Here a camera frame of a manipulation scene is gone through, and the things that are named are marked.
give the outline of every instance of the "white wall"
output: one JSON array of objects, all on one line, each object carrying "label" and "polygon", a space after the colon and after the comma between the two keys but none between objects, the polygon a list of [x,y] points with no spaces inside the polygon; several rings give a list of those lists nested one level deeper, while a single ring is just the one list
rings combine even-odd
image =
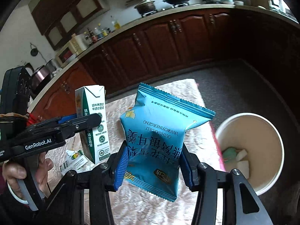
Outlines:
[{"label": "white wall", "polygon": [[[114,30],[114,27],[111,22],[111,15],[113,15],[121,25],[125,25],[135,19],[141,17],[136,9],[134,9],[135,5],[126,6],[126,0],[105,0],[106,3],[109,5],[110,10],[106,13],[102,14],[101,16],[94,19],[88,25],[86,25],[83,29],[80,30],[80,33],[87,31],[86,28],[94,29],[98,23],[101,23],[102,28],[109,27],[111,30]],[[168,8],[171,5],[168,3],[163,2],[163,0],[154,0],[155,6],[157,10],[162,8]],[[190,4],[199,4],[203,3],[202,0],[190,0]]]},{"label": "white wall", "polygon": [[0,32],[0,87],[6,70],[30,62],[34,69],[45,64],[40,54],[30,54],[30,42],[46,60],[55,56],[45,36],[39,32],[28,5],[13,10]]},{"label": "white wall", "polygon": [[[105,0],[106,3],[109,5],[110,10],[101,16],[94,19],[88,25],[84,26],[83,29],[80,30],[80,33],[87,31],[87,28],[94,29],[97,27],[98,23],[101,23],[102,28],[109,27],[111,30],[114,30],[114,27],[111,23],[111,15],[116,18],[121,25],[125,25],[135,19],[140,18],[140,14],[136,9],[134,9],[135,5],[126,6],[126,0]],[[154,0],[155,6],[157,10],[162,8],[169,8],[171,5],[168,3],[163,2],[163,0]],[[245,2],[245,5],[250,5],[250,0],[239,0]],[[190,0],[189,4],[202,4],[202,0]]]}]

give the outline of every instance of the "kitchen cabinet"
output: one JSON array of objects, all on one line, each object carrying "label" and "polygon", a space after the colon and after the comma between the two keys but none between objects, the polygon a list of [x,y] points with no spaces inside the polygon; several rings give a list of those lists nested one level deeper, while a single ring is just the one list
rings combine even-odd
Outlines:
[{"label": "kitchen cabinet", "polygon": [[38,102],[32,114],[40,121],[76,113],[75,89],[95,85],[80,62],[64,73]]},{"label": "kitchen cabinet", "polygon": [[74,0],[63,14],[46,29],[45,36],[54,50],[64,46],[75,30],[93,15],[103,10],[98,0]]},{"label": "kitchen cabinet", "polygon": [[150,55],[140,37],[139,31],[129,30],[103,45],[127,85],[154,76]]},{"label": "kitchen cabinet", "polygon": [[210,34],[214,58],[227,58],[233,53],[234,21],[227,12],[209,13]]},{"label": "kitchen cabinet", "polygon": [[212,57],[211,37],[205,14],[179,14],[174,20],[178,34],[181,35],[182,48],[187,52],[189,64],[197,64]]},{"label": "kitchen cabinet", "polygon": [[44,35],[55,21],[60,20],[74,1],[76,0],[39,0],[31,14],[40,33]]},{"label": "kitchen cabinet", "polygon": [[299,120],[299,93],[294,90],[299,45],[298,25],[259,11],[211,8],[166,14],[93,46],[33,112],[44,119],[74,113],[74,90],[84,85],[103,85],[109,96],[207,61],[242,58],[275,87]]},{"label": "kitchen cabinet", "polygon": [[141,29],[141,37],[159,74],[183,67],[184,55],[173,21],[155,23]]},{"label": "kitchen cabinet", "polygon": [[124,76],[116,69],[111,56],[102,45],[81,58],[81,61],[95,83],[105,87],[107,94],[126,87]]}]

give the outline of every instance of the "kitchen counter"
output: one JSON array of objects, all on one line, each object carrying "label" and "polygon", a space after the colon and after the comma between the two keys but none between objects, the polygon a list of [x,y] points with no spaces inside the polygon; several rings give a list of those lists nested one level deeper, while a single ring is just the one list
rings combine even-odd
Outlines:
[{"label": "kitchen counter", "polygon": [[190,10],[197,10],[197,9],[241,9],[241,10],[249,10],[254,12],[259,12],[262,14],[267,14],[269,16],[275,17],[277,19],[280,19],[293,27],[300,29],[299,24],[290,19],[287,16],[284,16],[282,14],[275,13],[270,10],[261,9],[257,7],[252,6],[236,6],[236,5],[227,5],[227,4],[203,4],[203,5],[190,5],[185,7],[179,7],[179,8],[173,8],[168,9],[165,11],[158,12],[156,14],[147,16],[145,18],[136,19],[128,24],[123,25],[119,30],[116,30],[109,34],[108,36],[104,37],[103,39],[99,40],[95,44],[93,44],[91,47],[89,47],[87,50],[85,50],[82,54],[80,54],[76,59],[74,59],[72,62],[70,62],[65,68],[63,68],[46,86],[45,88],[38,94],[38,96],[34,99],[34,101],[31,103],[31,105],[28,108],[28,112],[31,113],[37,103],[40,101],[40,99],[44,96],[44,94],[50,89],[50,87],[70,68],[72,67],[76,62],[80,61],[81,58],[83,58],[85,55],[87,55],[89,52],[100,46],[101,44],[105,43],[106,41],[110,40],[111,38],[115,37],[116,35],[119,35],[122,32],[125,32],[128,29],[131,29],[137,25],[143,24],[145,22],[148,22],[153,19],[158,19],[162,16],[171,15],[174,13],[184,12],[184,11],[190,11]]}]

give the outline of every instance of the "finger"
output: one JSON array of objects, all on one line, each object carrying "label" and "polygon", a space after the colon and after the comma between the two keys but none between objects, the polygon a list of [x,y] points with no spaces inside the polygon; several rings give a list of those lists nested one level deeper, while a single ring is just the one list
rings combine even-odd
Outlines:
[{"label": "finger", "polygon": [[50,158],[47,158],[45,160],[45,162],[46,162],[46,165],[47,165],[47,171],[50,171],[54,166],[53,161]]},{"label": "finger", "polygon": [[42,181],[43,181],[43,179],[44,179],[47,172],[48,172],[47,163],[45,161],[42,162],[42,163],[39,163],[38,169],[35,173],[35,178],[36,178],[36,180],[39,184],[42,183]]},{"label": "finger", "polygon": [[14,193],[22,198],[23,194],[21,192],[20,186],[17,179],[24,179],[26,177],[26,170],[21,165],[14,162],[7,162],[3,164],[2,175],[7,183],[12,188]]},{"label": "finger", "polygon": [[44,162],[45,156],[46,156],[46,152],[40,153],[40,155],[39,155],[39,157],[38,157],[39,161],[40,161],[40,162]]},{"label": "finger", "polygon": [[43,192],[45,191],[47,181],[48,181],[48,173],[46,173],[46,175],[45,175],[44,179],[42,180],[41,184],[38,185],[39,189]]}]

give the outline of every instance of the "white milk carton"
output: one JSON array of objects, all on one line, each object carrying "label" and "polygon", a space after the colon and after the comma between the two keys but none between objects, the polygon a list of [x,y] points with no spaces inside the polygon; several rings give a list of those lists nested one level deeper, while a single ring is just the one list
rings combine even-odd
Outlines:
[{"label": "white milk carton", "polygon": [[75,99],[77,117],[98,113],[102,118],[98,127],[80,132],[84,155],[97,164],[110,156],[104,86],[83,86],[75,90]]}]

